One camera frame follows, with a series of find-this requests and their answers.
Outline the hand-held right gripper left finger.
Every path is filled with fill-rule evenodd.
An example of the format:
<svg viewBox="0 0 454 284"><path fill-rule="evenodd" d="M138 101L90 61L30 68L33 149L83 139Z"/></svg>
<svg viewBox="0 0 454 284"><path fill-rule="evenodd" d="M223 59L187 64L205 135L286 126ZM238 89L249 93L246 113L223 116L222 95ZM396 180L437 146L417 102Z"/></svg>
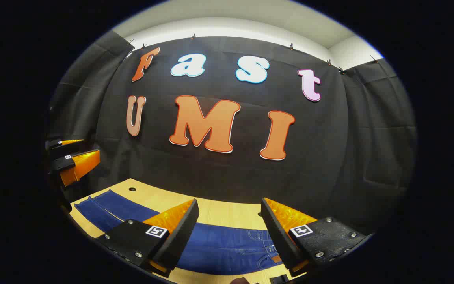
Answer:
<svg viewBox="0 0 454 284"><path fill-rule="evenodd" d="M143 222L127 219L95 241L140 269L169 277L198 217L199 206L193 198Z"/></svg>

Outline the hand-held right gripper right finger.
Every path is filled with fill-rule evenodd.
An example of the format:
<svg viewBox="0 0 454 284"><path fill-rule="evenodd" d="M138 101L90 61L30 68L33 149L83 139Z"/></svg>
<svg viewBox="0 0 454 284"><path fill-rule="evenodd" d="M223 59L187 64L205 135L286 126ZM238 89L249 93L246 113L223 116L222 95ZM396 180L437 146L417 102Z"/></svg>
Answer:
<svg viewBox="0 0 454 284"><path fill-rule="evenodd" d="M261 216L290 275L317 274L353 253L372 235L362 234L334 217L317 219L263 198Z"/></svg>

